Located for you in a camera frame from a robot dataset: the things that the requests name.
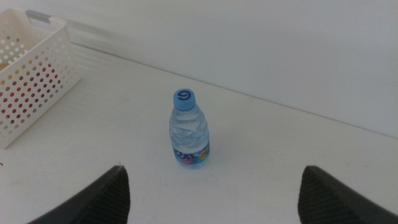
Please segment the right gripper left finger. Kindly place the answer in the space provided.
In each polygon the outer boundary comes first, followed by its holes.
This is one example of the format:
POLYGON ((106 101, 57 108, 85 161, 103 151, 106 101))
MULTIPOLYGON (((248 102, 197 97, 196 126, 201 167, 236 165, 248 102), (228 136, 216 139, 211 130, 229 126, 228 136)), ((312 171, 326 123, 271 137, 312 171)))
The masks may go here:
POLYGON ((130 211, 129 177, 114 166, 89 186, 32 223, 120 223, 130 211))

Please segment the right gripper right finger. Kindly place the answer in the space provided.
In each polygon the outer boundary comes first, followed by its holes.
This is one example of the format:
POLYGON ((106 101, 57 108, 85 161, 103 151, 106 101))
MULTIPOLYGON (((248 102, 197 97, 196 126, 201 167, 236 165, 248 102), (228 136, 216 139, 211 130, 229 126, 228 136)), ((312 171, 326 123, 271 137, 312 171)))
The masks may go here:
POLYGON ((306 166, 298 196, 302 223, 397 223, 397 215, 317 166, 306 166))

